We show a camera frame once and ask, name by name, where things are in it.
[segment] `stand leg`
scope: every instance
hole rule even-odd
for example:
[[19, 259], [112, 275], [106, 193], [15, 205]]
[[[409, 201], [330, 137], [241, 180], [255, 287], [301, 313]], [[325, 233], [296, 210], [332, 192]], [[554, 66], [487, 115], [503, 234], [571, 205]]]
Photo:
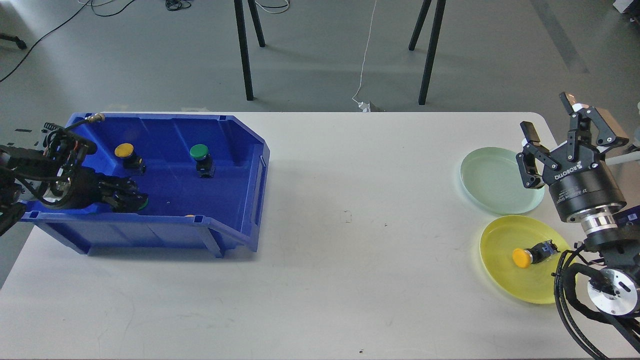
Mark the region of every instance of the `stand leg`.
[[409, 50], [415, 50], [415, 44], [418, 42], [418, 37], [422, 31], [422, 25], [424, 25], [424, 19], [427, 17], [427, 11], [431, 6], [431, 0], [422, 0], [422, 8], [420, 8], [420, 14], [418, 15], [418, 21], [415, 22], [415, 28], [413, 28], [413, 35], [411, 41], [409, 41]]
[[429, 81], [431, 80], [431, 70], [433, 70], [433, 60], [436, 57], [438, 37], [440, 36], [440, 26], [442, 25], [442, 15], [444, 15], [444, 6], [446, 2], [447, 0], [438, 0], [438, 3], [436, 4], [435, 18], [433, 19], [433, 28], [431, 28], [431, 40], [429, 40], [429, 50], [427, 51], [427, 62], [424, 64], [422, 86], [420, 87], [420, 95], [418, 96], [419, 105], [424, 105], [427, 99]]
[[253, 100], [253, 87], [251, 85], [251, 69], [249, 68], [249, 50], [246, 45], [246, 28], [244, 27], [244, 11], [242, 0], [234, 0], [236, 8], [236, 23], [238, 27], [238, 42], [240, 43], [240, 58], [242, 59], [242, 72], [244, 76], [244, 90], [246, 99]]
[[18, 49], [20, 50], [25, 50], [27, 48], [27, 44], [25, 44], [24, 41], [20, 40], [19, 37], [13, 37], [11, 35], [0, 33], [0, 40], [15, 42], [15, 44], [18, 45]]
[[249, 3], [249, 11], [251, 12], [251, 19], [253, 20], [255, 33], [256, 35], [258, 35], [258, 44], [260, 45], [260, 47], [264, 47], [264, 35], [262, 34], [260, 17], [258, 17], [258, 9], [255, 7], [255, 0], [247, 0], [247, 3]]

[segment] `green button cap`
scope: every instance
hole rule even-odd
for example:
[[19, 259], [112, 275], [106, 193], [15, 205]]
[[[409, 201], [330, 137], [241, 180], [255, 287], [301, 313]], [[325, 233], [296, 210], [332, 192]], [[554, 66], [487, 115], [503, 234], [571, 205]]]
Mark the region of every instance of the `green button cap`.
[[199, 143], [198, 145], [191, 147], [189, 155], [191, 155], [191, 157], [196, 161], [202, 160], [209, 155], [209, 148], [206, 145]]

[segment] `blue plastic bin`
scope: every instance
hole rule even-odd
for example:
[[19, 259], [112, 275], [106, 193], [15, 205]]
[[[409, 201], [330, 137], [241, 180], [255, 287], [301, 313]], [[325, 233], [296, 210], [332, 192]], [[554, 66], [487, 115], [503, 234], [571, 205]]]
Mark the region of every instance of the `blue plastic bin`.
[[[75, 113], [67, 125], [89, 115]], [[104, 122], [74, 129], [98, 145], [83, 165], [128, 176], [113, 151], [121, 143], [133, 144], [147, 166], [144, 175], [132, 176], [149, 195], [147, 207], [137, 213], [114, 213], [107, 204], [52, 210], [32, 201], [22, 221], [81, 254], [96, 247], [206, 248], [219, 258], [237, 245], [257, 251], [269, 163], [269, 148], [261, 137], [233, 116], [105, 116]], [[209, 148], [213, 178], [199, 177], [189, 155], [198, 143]]]

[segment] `concrete floor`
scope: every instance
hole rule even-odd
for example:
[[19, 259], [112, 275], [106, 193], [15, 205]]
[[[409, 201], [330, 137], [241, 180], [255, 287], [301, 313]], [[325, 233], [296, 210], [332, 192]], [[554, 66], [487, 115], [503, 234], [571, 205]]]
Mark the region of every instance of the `concrete floor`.
[[[96, 11], [112, 13], [126, 2]], [[407, 50], [421, 3], [378, 0], [360, 100], [386, 111], [533, 111], [561, 142], [568, 117], [557, 95], [567, 91], [608, 109], [627, 133], [640, 125], [640, 26], [612, 0], [450, 0], [425, 106], [417, 96], [433, 11], [416, 50]], [[160, 0], [136, 1], [108, 18], [85, 8], [0, 83], [0, 143], [29, 147], [37, 139], [16, 127], [64, 124], [77, 111], [359, 111], [351, 96], [373, 6], [292, 0], [284, 14], [260, 11], [267, 47], [258, 47], [247, 24], [252, 102], [244, 97], [231, 1], [196, 0], [179, 12]], [[0, 31], [31, 46], [80, 7], [75, 0], [0, 0]], [[24, 53], [1, 42], [0, 76]], [[637, 165], [615, 173], [629, 203], [639, 204]], [[2, 237], [0, 284], [29, 230], [18, 224]]]

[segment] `light green plate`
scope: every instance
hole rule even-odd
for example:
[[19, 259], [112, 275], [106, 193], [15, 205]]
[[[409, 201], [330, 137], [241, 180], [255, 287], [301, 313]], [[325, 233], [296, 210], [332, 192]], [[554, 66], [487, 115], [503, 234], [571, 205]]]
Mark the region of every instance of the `light green plate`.
[[498, 286], [520, 300], [534, 304], [554, 302], [554, 278], [558, 254], [523, 269], [513, 262], [515, 248], [529, 249], [553, 240], [559, 251], [569, 246], [547, 224], [522, 215], [500, 217], [486, 226], [480, 239], [480, 257], [489, 276]]
[[516, 153], [500, 147], [483, 147], [469, 153], [460, 166], [460, 179], [477, 205], [499, 215], [531, 211], [545, 195], [544, 188], [522, 186]]

